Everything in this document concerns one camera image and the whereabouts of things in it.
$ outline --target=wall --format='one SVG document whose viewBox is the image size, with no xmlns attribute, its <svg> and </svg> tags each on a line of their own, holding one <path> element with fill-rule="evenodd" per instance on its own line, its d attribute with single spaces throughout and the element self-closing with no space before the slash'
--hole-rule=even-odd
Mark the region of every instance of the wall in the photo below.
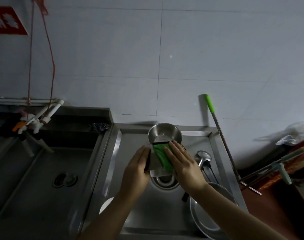
<svg viewBox="0 0 304 240">
<path fill-rule="evenodd" d="M 262 137 L 304 120 L 304 0 L 46 6 L 54 96 L 73 106 L 109 107 L 116 123 L 214 126 L 200 96 L 208 93 L 239 168 L 274 148 Z M 35 13 L 31 96 L 49 98 L 50 53 Z M 0 96 L 26 97 L 28 61 L 29 37 L 0 35 Z"/>
</svg>

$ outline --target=metal bowl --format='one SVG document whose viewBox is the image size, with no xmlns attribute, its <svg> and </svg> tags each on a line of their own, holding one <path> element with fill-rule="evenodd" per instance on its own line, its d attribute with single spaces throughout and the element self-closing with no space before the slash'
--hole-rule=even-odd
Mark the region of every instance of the metal bowl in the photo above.
<svg viewBox="0 0 304 240">
<path fill-rule="evenodd" d="M 209 182 L 216 191 L 226 197 L 228 200 L 238 205 L 234 196 L 223 186 L 217 183 Z M 202 207 L 191 197 L 190 210 L 192 218 L 197 225 L 198 229 L 210 239 L 214 240 L 229 240 L 230 238 L 223 232 L 220 227 L 210 218 L 210 216 L 202 209 Z"/>
<path fill-rule="evenodd" d="M 181 131 L 172 124 L 169 123 L 159 123 L 154 125 L 147 134 L 150 144 L 154 142 L 162 141 L 177 141 L 178 143 L 182 142 L 182 133 Z"/>
</svg>

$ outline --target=metal ladle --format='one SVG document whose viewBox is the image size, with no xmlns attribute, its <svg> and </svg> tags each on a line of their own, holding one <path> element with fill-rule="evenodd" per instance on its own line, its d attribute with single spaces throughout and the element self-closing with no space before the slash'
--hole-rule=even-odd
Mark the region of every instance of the metal ladle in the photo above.
<svg viewBox="0 0 304 240">
<path fill-rule="evenodd" d="M 201 158 L 201 161 L 199 163 L 199 167 L 202 167 L 202 166 L 207 166 L 210 168 L 216 182 L 218 183 L 218 179 L 216 178 L 214 172 L 213 172 L 213 169 L 211 167 L 211 161 L 212 161 L 212 157 L 210 154 L 208 154 L 206 151 L 198 151 L 197 152 L 197 155 Z"/>
</svg>

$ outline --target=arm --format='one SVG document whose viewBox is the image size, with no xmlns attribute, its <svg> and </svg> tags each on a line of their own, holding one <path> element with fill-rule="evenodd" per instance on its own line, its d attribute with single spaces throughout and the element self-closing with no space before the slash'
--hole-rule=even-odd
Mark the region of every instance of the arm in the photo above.
<svg viewBox="0 0 304 240">
<path fill-rule="evenodd" d="M 134 154 L 123 174 L 121 189 L 106 209 L 86 228 L 78 238 L 116 239 L 133 206 L 150 181 L 150 174 L 144 173 L 150 148 L 142 146 Z"/>
<path fill-rule="evenodd" d="M 205 181 L 195 160 L 180 144 L 175 141 L 169 145 L 173 153 L 166 147 L 164 151 L 174 166 L 178 182 L 231 239 L 286 240 L 213 189 Z"/>
</svg>

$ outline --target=clear plastic bag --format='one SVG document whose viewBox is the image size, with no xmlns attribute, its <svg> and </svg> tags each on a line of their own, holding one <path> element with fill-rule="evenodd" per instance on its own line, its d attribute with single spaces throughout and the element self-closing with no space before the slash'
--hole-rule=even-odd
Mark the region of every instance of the clear plastic bag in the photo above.
<svg viewBox="0 0 304 240">
<path fill-rule="evenodd" d="M 276 145 L 296 145 L 301 141 L 304 141 L 304 121 L 295 122 L 289 125 L 284 131 L 284 134 L 287 134 L 285 137 L 281 138 Z"/>
</svg>

